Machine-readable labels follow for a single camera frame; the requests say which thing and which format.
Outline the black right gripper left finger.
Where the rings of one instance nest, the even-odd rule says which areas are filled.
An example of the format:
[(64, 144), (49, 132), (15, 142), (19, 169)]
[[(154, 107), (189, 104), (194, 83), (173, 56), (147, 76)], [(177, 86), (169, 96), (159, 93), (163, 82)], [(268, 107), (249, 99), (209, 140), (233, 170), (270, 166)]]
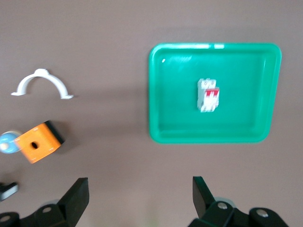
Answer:
[(74, 227), (89, 203), (88, 178), (78, 178), (56, 204), (47, 204), (20, 218), (16, 212), (0, 214), (2, 227)]

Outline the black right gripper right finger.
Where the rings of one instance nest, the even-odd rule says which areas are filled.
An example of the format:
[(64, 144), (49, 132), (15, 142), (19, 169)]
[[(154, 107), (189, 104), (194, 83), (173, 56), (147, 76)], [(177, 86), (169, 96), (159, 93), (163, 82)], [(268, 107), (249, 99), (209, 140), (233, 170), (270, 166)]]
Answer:
[(273, 210), (252, 208), (243, 213), (231, 203), (216, 200), (201, 176), (193, 177), (193, 203), (198, 215), (190, 227), (286, 227)]

